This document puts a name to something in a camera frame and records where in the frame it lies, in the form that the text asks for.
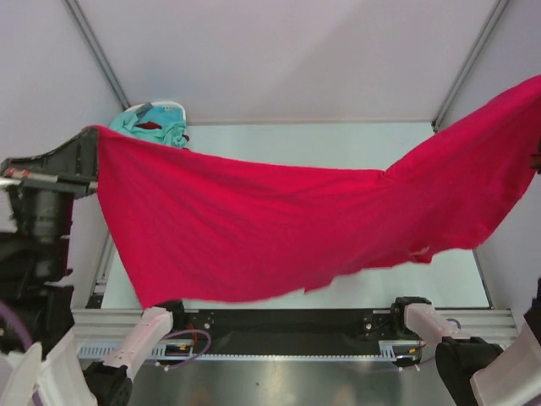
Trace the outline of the white laundry basket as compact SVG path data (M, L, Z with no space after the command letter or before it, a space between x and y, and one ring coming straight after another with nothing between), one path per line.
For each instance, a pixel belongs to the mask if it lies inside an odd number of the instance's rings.
M174 102L174 101L154 101L154 102L150 101L150 104L152 104L154 107L162 107L165 110L175 110L175 109L177 109L182 114L183 121L187 120L187 113L186 113L185 108L181 104L179 104L177 102ZM139 105L131 106L128 109L126 109L126 112L137 111L142 106L144 106L144 103L141 103Z

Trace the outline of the pink red t shirt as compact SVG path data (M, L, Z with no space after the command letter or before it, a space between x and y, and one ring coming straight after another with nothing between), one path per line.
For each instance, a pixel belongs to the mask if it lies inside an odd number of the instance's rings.
M540 79L386 170L245 162L96 132L97 196L140 305L253 302L481 245L533 180Z

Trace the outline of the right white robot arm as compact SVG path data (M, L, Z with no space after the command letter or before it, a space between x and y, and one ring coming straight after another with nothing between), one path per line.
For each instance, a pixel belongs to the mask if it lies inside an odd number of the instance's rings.
M474 337L444 318L425 298L401 297L391 306L391 332L414 334L435 346L440 379L457 405L540 404L540 295L506 349Z

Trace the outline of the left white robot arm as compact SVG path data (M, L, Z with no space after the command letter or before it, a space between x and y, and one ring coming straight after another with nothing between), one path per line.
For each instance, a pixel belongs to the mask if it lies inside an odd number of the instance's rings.
M68 273L74 202L97 189L98 129L83 129L59 147L9 158L1 165L15 229L1 235L1 350L36 361L36 372L9 387L37 405L125 405L134 378L152 349L187 327L183 304L169 301L144 311L123 343L87 368L79 364Z

